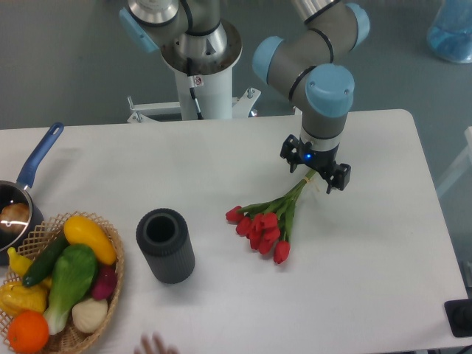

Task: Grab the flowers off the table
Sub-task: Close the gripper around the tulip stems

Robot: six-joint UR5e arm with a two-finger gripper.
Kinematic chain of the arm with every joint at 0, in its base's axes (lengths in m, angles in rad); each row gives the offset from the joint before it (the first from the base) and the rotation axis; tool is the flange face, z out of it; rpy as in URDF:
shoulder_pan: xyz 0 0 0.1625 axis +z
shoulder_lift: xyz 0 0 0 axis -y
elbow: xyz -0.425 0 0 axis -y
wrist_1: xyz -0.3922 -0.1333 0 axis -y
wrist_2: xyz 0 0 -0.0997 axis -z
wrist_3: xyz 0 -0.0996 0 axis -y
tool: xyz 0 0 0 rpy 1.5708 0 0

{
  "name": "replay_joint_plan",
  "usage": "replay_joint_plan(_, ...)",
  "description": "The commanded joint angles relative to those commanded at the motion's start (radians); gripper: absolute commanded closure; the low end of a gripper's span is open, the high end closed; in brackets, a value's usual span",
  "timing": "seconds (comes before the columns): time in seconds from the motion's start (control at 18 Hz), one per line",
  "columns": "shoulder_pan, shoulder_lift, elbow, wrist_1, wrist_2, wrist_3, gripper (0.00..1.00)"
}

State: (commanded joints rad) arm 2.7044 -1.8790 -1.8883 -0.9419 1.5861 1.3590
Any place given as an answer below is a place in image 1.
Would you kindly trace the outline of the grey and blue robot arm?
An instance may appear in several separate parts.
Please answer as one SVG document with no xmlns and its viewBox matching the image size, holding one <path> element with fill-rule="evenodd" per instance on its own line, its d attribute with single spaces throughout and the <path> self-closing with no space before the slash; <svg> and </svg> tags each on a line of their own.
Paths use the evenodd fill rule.
<svg viewBox="0 0 472 354">
<path fill-rule="evenodd" d="M 281 157 L 291 169 L 315 170 L 329 190 L 343 190 L 351 168 L 336 154 L 355 81 L 335 64 L 369 34 L 367 13 L 341 1 L 295 1 L 305 33 L 288 42 L 277 36 L 262 41 L 252 58 L 254 73 L 302 113 L 298 136 L 283 143 Z M 229 119 L 232 69 L 240 59 L 242 39 L 221 15 L 219 1 L 128 1 L 120 22 L 146 52 L 159 51 L 173 70 L 181 116 L 185 120 Z"/>
</svg>

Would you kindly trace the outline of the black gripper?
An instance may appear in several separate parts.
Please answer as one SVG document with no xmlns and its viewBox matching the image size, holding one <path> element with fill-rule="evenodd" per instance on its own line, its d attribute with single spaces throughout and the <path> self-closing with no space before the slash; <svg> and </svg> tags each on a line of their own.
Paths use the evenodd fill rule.
<svg viewBox="0 0 472 354">
<path fill-rule="evenodd" d="M 320 150 L 311 142 L 303 142 L 291 134 L 282 144 L 280 157 L 290 165 L 290 173 L 299 164 L 303 164 L 324 176 L 327 182 L 326 193 L 330 194 L 332 190 L 343 191 L 350 182 L 351 166 L 336 164 L 338 148 L 336 145 L 329 150 Z"/>
</svg>

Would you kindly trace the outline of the blurred human hand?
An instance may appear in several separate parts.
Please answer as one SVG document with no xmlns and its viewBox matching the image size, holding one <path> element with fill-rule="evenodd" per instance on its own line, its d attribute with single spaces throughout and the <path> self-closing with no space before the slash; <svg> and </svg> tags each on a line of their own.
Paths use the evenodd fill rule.
<svg viewBox="0 0 472 354">
<path fill-rule="evenodd" d="M 179 354 L 176 346 L 165 344 L 162 336 L 153 332 L 143 333 L 139 343 L 134 347 L 133 354 Z"/>
</svg>

